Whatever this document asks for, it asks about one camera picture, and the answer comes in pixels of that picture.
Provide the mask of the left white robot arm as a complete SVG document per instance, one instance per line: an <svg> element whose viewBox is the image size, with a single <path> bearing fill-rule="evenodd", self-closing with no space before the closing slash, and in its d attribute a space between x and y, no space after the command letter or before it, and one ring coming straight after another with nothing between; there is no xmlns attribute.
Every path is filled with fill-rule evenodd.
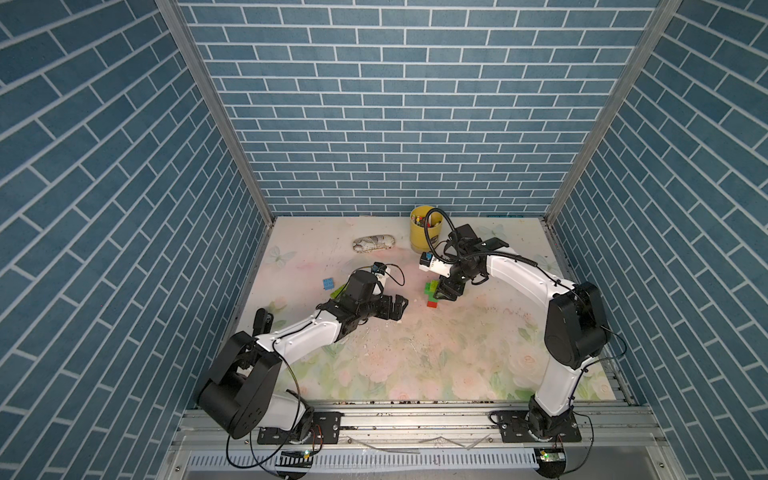
<svg viewBox="0 0 768 480"><path fill-rule="evenodd" d="M289 441L302 441L313 429L314 408L299 391L280 394L280 372L308 354L343 340L371 317L398 321L408 305L384 293L388 266L376 262L354 270L336 295L307 318L270 331L273 315L257 311L251 333L231 336L196 394L197 405L231 438L254 429L276 429Z"/></svg>

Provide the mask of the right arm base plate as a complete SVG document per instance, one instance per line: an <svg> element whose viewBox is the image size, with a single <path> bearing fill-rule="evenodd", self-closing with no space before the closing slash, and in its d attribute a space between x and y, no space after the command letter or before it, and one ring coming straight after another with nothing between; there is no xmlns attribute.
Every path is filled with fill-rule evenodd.
<svg viewBox="0 0 768 480"><path fill-rule="evenodd" d="M543 410L497 410L488 415L501 435L503 443L576 443L582 440L571 410L551 417Z"/></svg>

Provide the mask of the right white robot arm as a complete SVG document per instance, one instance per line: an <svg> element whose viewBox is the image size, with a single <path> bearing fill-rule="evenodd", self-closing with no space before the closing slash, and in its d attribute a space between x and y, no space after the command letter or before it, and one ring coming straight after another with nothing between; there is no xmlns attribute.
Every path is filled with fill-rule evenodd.
<svg viewBox="0 0 768 480"><path fill-rule="evenodd" d="M531 436L549 441L573 423L578 383L610 341L600 290L592 283L575 284L517 254L498 239L449 236L453 255L423 253L419 268L440 275L436 297L454 301L477 277L495 278L532 299L543 309L544 345L550 355L544 377L529 400L525 419Z"/></svg>

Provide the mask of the green long lego brick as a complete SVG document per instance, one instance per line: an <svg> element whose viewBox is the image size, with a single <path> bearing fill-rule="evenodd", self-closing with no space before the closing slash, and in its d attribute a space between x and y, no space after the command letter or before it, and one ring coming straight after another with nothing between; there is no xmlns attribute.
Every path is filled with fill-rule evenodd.
<svg viewBox="0 0 768 480"><path fill-rule="evenodd" d="M438 280L431 280L431 281L428 281L428 282L425 284L424 292L425 292L427 295L429 295L429 294L434 294L434 293L436 292L436 290L437 290L438 284L439 284L439 281L438 281Z"/></svg>

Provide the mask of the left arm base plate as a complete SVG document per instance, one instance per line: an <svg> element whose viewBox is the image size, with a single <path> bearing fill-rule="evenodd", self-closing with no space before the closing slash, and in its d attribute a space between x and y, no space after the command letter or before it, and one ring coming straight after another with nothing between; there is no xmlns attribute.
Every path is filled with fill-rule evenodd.
<svg viewBox="0 0 768 480"><path fill-rule="evenodd" d="M290 431L278 428L259 428L258 445L337 444L343 414L338 411L314 411L312 418L305 412Z"/></svg>

